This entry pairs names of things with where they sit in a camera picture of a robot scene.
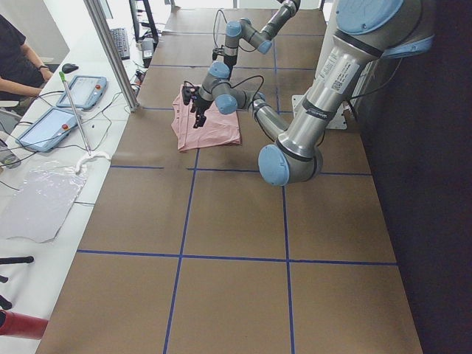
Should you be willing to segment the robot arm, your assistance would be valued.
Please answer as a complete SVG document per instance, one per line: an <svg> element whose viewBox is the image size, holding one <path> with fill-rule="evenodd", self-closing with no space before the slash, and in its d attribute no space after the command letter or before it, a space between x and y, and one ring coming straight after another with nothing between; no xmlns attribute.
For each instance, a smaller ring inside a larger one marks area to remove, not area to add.
<svg viewBox="0 0 472 354"><path fill-rule="evenodd" d="M240 40L244 40L258 52L266 54L272 46L273 38L298 12L301 1L287 0L280 1L280 4L281 7L261 30L254 28L247 18L229 21L226 24L225 43L222 47L213 50L213 60L222 55L223 62L232 69L237 63Z"/></svg>
<svg viewBox="0 0 472 354"><path fill-rule="evenodd" d="M253 28L245 18L229 22L224 45L213 52L223 60L212 63L201 85L181 91L184 104L195 115L196 127L205 123L212 105L222 114L239 109L252 112L271 139L259 153L258 166L264 180L274 186L307 181L320 172L322 155L316 143L339 106L351 98L368 63L419 55L431 48L434 38L434 1L340 1L333 48L300 100L294 119L286 122L261 93L237 89L229 79L240 42L267 52L299 7L298 1L283 1L262 29Z"/></svg>

